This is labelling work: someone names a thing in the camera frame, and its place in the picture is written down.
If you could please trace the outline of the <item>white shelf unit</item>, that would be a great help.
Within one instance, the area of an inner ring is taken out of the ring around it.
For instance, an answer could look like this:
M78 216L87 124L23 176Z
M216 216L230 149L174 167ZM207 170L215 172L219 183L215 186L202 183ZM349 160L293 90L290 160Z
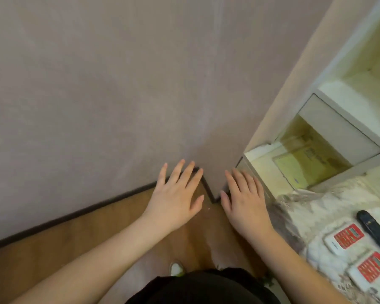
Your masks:
M283 141L314 130L299 116L313 94L380 147L380 0L333 0L241 161L270 199L362 175L380 190L380 154L310 189L294 189L275 165Z

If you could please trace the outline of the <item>person's right forearm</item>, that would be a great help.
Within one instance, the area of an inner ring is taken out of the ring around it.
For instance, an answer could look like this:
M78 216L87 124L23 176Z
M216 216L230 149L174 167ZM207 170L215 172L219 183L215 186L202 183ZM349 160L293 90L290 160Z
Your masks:
M351 304L273 229L240 233L294 304Z

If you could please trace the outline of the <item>black garment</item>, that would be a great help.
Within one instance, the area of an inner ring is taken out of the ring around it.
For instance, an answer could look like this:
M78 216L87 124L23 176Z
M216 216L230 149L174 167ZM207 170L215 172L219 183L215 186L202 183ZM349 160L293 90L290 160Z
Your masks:
M281 304L261 281L242 268L158 276L125 304Z

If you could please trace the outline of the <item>marble pattern tablecloth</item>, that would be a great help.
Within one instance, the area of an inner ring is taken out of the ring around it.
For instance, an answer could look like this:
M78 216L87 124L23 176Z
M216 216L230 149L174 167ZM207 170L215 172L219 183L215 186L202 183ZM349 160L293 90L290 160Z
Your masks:
M325 245L326 235L353 223L359 210L368 210L380 223L380 194L364 177L349 179L326 193L297 190L267 202L274 229L305 261L353 304L380 304L380 279L370 291L360 291L348 277L348 267L375 247L364 240L337 256Z

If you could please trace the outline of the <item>white and green shoe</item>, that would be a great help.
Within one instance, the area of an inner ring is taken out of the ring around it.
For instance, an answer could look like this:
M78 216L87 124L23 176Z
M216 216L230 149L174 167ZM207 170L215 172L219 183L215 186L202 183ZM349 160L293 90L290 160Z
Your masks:
M169 276L181 277L186 274L183 265L179 261L174 261L170 264Z

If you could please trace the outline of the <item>person's left forearm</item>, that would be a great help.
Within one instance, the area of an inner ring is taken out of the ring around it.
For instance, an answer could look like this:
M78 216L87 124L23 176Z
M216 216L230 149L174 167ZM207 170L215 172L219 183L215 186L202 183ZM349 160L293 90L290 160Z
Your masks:
M167 216L142 215L11 304L95 304L139 258L175 229L177 223Z

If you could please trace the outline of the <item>white box with red label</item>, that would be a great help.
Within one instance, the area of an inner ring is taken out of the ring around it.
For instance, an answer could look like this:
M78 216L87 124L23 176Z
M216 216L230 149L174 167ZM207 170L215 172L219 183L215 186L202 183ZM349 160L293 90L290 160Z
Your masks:
M365 234L359 223L351 221L325 235L323 242L333 254L344 256L364 238Z
M380 252L369 252L358 259L346 272L361 291L380 292Z

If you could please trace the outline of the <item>green book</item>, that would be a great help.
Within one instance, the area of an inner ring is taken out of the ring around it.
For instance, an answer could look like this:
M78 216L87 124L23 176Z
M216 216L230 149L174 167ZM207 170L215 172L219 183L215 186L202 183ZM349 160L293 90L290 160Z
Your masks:
M282 145L273 162L294 189L310 189L353 166L314 130Z

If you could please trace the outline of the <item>person's right hand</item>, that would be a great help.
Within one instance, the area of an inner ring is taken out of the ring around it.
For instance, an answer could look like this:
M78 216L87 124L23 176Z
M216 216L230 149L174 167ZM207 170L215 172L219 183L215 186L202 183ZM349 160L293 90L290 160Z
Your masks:
M257 195L257 188L253 180L256 177L246 172L241 173L247 180L249 193L233 195L232 172L225 171L233 212L233 217L229 218L229 221L234 229L249 242L264 239L274 232L265 200L260 200Z

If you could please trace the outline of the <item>grey cabinet door panel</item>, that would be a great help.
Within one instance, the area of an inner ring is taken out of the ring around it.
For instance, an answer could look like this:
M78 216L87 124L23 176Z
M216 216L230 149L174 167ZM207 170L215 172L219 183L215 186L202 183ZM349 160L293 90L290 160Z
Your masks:
M301 108L299 116L351 165L380 154L380 147L376 143L315 94Z

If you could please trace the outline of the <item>person's left hand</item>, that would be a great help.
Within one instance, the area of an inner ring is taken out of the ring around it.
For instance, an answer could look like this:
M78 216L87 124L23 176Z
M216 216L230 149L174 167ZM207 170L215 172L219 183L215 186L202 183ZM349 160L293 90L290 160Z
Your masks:
M156 183L151 199L142 215L153 227L164 231L165 234L179 229L194 217L190 214L190 206L199 197L193 200L194 193L203 176L203 169L199 168L195 174L192 173L186 187L180 187L177 185L177 181L184 172L182 171L184 164L184 159L177 163L161 190L157 190Z

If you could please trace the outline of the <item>black remote control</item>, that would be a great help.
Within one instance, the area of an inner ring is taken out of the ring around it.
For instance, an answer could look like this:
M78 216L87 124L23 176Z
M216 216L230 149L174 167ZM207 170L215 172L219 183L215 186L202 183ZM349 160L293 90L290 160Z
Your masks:
M380 224L369 212L365 210L360 210L359 212L357 212L356 218L363 227L363 229L380 247Z

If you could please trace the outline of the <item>dark baseboard strip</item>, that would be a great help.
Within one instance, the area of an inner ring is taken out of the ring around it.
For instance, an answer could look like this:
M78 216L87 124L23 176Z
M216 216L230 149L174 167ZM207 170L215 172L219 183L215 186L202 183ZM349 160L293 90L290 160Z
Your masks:
M23 239L25 239L27 237L30 237L30 236L36 235L38 233L41 233L41 232L43 232L45 230L48 230L48 229L50 229L52 227L55 227L57 225L60 225L62 223L68 222L68 221L76 219L76 218L78 218L80 216L83 216L83 215L89 214L91 212L94 212L97 209L101 209L101 208L103 208L105 206L108 206L110 204L114 204L114 203L119 202L119 201L121 201L123 199L127 199L127 198L132 197L132 196L134 196L136 194L140 194L140 193L145 192L147 190L153 189L155 186L156 186L156 181L152 182L152 183L149 183L149 184L146 184L144 186L138 187L136 189L127 191L127 192L125 192L123 194L117 195L117 196L112 197L110 199L106 199L106 200L103 200L103 201L98 202L96 204L93 204L93 205L90 205L88 207L82 208L82 209L77 210L75 212L72 212L70 214L67 214L67 215L61 216L59 218L50 220L50 221L45 222L43 224L36 225L36 226L34 226L32 228L23 230L23 231L21 231L19 233L16 233L14 235L8 236L6 238L3 238L3 239L0 240L0 249L3 248L3 247L6 247L6 246L8 246L8 245L10 245L12 243L15 243L17 241L23 240Z

